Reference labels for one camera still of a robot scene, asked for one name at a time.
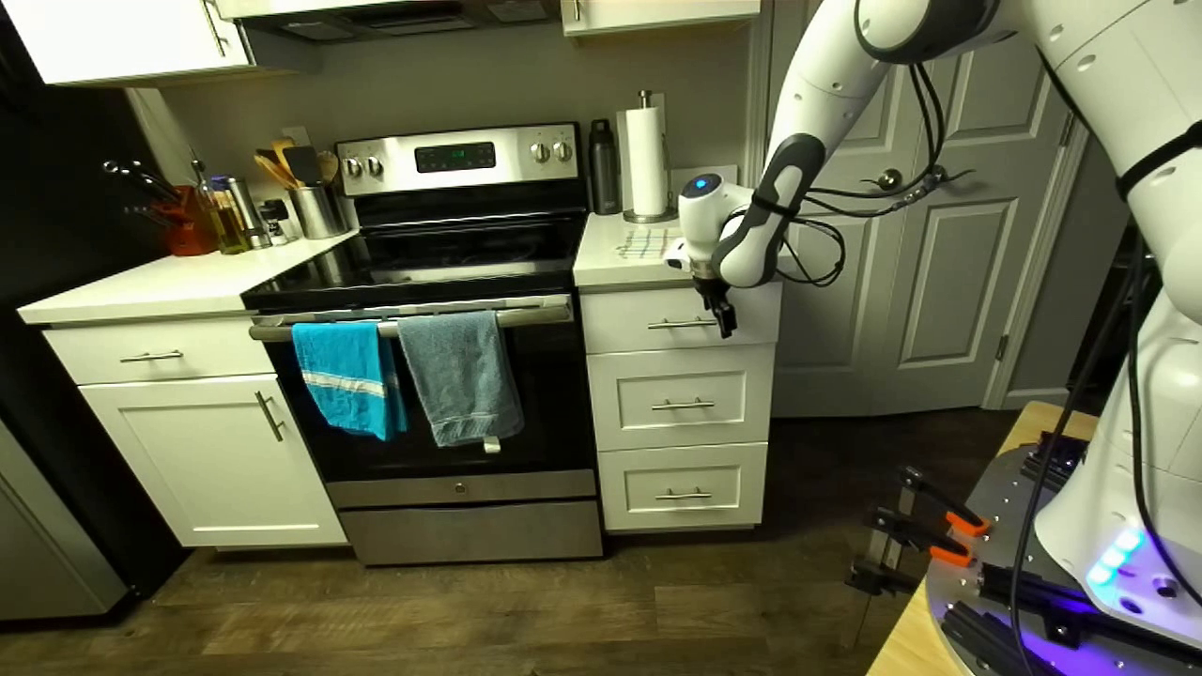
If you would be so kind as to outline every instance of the dark floor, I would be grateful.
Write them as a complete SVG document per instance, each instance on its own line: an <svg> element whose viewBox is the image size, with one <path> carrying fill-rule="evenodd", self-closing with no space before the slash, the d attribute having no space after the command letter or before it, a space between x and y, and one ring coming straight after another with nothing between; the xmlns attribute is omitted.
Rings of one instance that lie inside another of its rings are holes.
<svg viewBox="0 0 1202 676"><path fill-rule="evenodd" d="M775 519L750 537L384 570L343 552L196 552L116 625L0 634L0 673L854 676L904 605L840 580L864 512L895 502L903 463L970 494L1010 421L786 421Z"/></svg>

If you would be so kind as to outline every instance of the stove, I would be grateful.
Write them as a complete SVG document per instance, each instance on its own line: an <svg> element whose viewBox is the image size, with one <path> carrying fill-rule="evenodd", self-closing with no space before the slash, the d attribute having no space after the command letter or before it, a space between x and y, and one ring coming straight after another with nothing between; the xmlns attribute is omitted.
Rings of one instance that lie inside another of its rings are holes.
<svg viewBox="0 0 1202 676"><path fill-rule="evenodd" d="M587 220L573 125L469 127L338 141L354 241L252 294L310 463L364 562L602 555L602 502L571 259ZM378 317L402 400L417 400L391 329L411 316L494 311L526 428L434 446L323 425L290 349L292 322Z"/></svg>

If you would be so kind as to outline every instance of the blue light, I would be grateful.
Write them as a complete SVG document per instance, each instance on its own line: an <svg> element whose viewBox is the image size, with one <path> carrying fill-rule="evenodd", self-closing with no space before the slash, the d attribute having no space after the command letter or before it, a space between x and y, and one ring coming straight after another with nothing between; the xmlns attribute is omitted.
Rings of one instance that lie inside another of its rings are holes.
<svg viewBox="0 0 1202 676"><path fill-rule="evenodd" d="M1106 562L1106 568L1123 568L1123 562L1126 562L1126 552L1107 548L1107 552L1102 555L1102 562Z"/></svg>
<svg viewBox="0 0 1202 676"><path fill-rule="evenodd" d="M1137 545L1142 545L1142 533L1137 533L1137 529L1126 529L1126 533L1121 533L1121 540L1116 540L1121 552L1133 552Z"/></svg>
<svg viewBox="0 0 1202 676"><path fill-rule="evenodd" d="M1106 587L1106 580L1111 580L1116 578L1116 568L1092 568L1090 570L1090 587Z"/></svg>

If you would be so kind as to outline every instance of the white countertop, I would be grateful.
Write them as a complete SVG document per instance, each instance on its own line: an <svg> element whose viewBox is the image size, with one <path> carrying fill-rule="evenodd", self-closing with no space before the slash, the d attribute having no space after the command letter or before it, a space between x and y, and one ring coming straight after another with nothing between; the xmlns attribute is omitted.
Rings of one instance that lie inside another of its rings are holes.
<svg viewBox="0 0 1202 676"><path fill-rule="evenodd" d="M110 322L153 316L209 316L239 311L239 294L279 279L282 271L330 250L354 232L330 241L292 241L239 256L166 256L141 266L99 279L90 285L24 304L27 322Z"/></svg>
<svg viewBox="0 0 1202 676"><path fill-rule="evenodd" d="M677 235L679 220L622 220L621 214L590 214L571 279L577 290L692 285L689 271L664 262L664 249Z"/></svg>

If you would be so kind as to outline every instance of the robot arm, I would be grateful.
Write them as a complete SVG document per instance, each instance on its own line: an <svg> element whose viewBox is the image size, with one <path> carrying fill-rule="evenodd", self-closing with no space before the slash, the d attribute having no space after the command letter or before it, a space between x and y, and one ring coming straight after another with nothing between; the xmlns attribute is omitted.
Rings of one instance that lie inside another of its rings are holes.
<svg viewBox="0 0 1202 676"><path fill-rule="evenodd" d="M997 23L997 7L999 0L825 0L816 11L790 63L754 192L696 177L679 195L692 279L724 335L736 322L724 294L779 275L786 229L880 90L884 58L928 58L1002 36L1010 31Z"/></svg>

